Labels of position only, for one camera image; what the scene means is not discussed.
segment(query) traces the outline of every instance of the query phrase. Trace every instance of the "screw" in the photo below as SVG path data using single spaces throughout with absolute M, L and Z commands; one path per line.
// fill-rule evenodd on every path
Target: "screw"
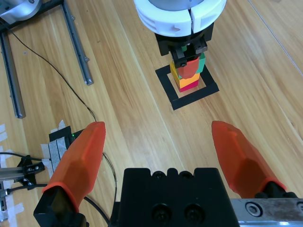
M 155 212 L 153 219 L 158 222 L 167 222 L 169 215 L 165 210 L 158 210 Z
M 203 222 L 204 212 L 200 206 L 191 204 L 185 209 L 185 218 L 189 223 L 196 225 Z
M 151 217 L 159 223 L 166 224 L 171 218 L 171 211 L 168 206 L 159 204 L 153 208 Z
M 260 217 L 262 215 L 261 208 L 255 203 L 248 202 L 246 203 L 245 208 L 252 216 Z
M 157 171 L 157 172 L 154 172 L 152 176 L 155 177 L 156 179 L 161 179 L 161 178 L 165 177 L 165 174 L 161 171 Z
M 303 202 L 298 202 L 298 208 L 303 212 Z

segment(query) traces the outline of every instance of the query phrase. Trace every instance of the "wood grain surface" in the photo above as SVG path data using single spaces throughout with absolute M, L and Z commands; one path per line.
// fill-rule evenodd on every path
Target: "wood grain surface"
M 303 4 L 300 0 L 250 0 L 270 31 L 303 71 Z
M 128 167 L 147 167 L 152 172 L 170 167 L 191 172 L 197 167 L 220 169 L 211 135 L 214 120 L 241 129 L 289 191 L 303 196 L 303 78 L 250 2 L 228 0 L 208 43 L 206 65 L 220 92 L 176 111 L 155 74 L 171 57 L 160 56 L 154 34 L 140 22 L 133 0 L 68 3 L 90 59 L 93 85 L 83 82 L 59 7 L 14 32 L 52 62 L 98 121 L 106 123 L 104 151 L 117 172 L 118 200 Z M 42 157 L 40 144 L 48 143 L 50 130 L 61 120 L 78 131 L 93 118 L 55 70 L 12 35 L 10 43 L 27 116 L 22 120 L 14 116 L 0 57 L 0 124 L 5 124 L 8 134 L 0 146 Z M 9 167 L 18 162 L 17 157 L 7 159 Z M 48 180 L 47 171 L 37 175 L 39 183 Z M 25 208 L 17 214 L 19 227 L 38 226 L 33 210 L 40 197 L 41 189 L 14 193 L 15 204 L 22 202 Z M 111 213 L 114 180 L 104 161 L 90 197 Z M 106 226 L 87 202 L 80 212 L 92 227 Z

